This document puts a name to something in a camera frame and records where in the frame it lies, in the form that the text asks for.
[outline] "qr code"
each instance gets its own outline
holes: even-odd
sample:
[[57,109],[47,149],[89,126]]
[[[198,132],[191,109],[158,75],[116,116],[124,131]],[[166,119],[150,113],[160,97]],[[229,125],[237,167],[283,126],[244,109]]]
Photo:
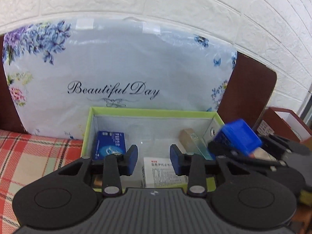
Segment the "qr code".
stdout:
[[191,133],[190,136],[191,136],[191,138],[192,138],[193,140],[195,140],[195,139],[198,138],[197,135],[196,135],[195,133]]

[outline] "purple flower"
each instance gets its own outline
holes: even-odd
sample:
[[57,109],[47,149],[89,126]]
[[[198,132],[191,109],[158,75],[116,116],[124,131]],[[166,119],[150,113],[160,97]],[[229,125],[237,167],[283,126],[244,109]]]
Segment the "purple flower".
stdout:
[[15,46],[17,42],[21,40],[22,34],[29,28],[29,26],[24,26],[18,28],[14,31],[8,32],[4,36],[4,42],[8,43],[11,47]]

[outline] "white tape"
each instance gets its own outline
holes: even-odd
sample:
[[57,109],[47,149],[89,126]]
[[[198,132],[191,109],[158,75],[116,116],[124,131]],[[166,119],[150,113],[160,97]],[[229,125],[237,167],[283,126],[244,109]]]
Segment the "white tape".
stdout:
[[153,23],[142,23],[142,33],[160,35],[160,26]]
[[88,30],[93,29],[93,18],[79,18],[76,23],[76,30]]

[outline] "blue box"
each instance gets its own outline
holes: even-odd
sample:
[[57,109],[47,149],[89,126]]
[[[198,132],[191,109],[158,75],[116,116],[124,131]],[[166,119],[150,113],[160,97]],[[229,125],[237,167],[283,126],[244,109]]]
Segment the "blue box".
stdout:
[[126,153],[124,133],[99,131],[92,159],[101,160],[113,153]]
[[260,138],[242,119],[225,124],[213,140],[234,147],[246,156],[262,145]]

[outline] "foam brick wallpaper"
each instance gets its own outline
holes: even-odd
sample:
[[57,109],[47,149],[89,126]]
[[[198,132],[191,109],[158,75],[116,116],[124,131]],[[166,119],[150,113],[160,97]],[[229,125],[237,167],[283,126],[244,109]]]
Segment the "foam brick wallpaper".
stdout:
[[301,113],[312,83],[312,0],[0,0],[0,34],[72,16],[133,17],[220,38],[277,72],[269,105]]

